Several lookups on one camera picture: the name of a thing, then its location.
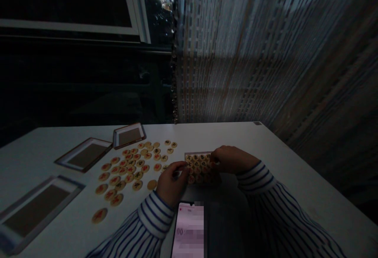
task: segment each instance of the striped shirt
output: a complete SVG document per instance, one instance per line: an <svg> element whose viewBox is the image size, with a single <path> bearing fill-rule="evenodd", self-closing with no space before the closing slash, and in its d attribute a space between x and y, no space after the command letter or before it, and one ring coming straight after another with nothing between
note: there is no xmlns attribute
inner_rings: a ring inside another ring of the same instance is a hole
<svg viewBox="0 0 378 258"><path fill-rule="evenodd" d="M345 257L336 241L299 206L260 162L237 174L251 208L254 232L274 257ZM87 257L159 257L173 210L155 191Z"/></svg>

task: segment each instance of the smartphone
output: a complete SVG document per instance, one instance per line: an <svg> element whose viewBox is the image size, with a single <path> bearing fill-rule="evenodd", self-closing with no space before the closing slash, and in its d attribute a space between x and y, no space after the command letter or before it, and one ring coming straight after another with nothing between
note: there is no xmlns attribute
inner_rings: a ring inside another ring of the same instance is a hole
<svg viewBox="0 0 378 258"><path fill-rule="evenodd" d="M207 219L204 206L180 202L172 245L172 258L207 257Z"/></svg>

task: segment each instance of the person's left hand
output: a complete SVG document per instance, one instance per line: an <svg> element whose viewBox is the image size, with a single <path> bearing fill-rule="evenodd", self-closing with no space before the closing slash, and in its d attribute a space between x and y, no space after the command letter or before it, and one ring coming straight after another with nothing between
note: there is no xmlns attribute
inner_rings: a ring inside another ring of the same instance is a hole
<svg viewBox="0 0 378 258"><path fill-rule="evenodd" d="M187 184L189 168L186 168L185 165L184 161L171 163L157 181L156 193L172 209L179 203ZM178 170L182 170L181 175L178 179L174 179L173 174Z"/></svg>

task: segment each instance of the sheer curtain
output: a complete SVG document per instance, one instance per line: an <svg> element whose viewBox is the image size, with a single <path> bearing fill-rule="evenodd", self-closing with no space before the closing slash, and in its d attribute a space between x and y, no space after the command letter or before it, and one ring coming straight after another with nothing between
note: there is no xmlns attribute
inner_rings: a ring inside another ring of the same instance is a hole
<svg viewBox="0 0 378 258"><path fill-rule="evenodd" d="M178 122L261 121L340 190L377 175L375 5L180 0Z"/></svg>

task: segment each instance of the hand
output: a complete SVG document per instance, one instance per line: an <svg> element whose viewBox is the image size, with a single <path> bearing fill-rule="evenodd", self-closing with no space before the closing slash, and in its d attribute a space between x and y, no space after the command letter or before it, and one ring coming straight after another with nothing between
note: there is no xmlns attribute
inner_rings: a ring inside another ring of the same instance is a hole
<svg viewBox="0 0 378 258"><path fill-rule="evenodd" d="M210 155L210 162L219 162L213 164L215 170L233 174L249 170L259 161L255 156L233 146L221 146Z"/></svg>
<svg viewBox="0 0 378 258"><path fill-rule="evenodd" d="M157 181L156 193L158 196L168 204L172 209L179 203L182 192L187 184L189 169L185 168L186 162L174 162L163 171ZM173 178L173 173L181 170L181 175L178 179Z"/></svg>

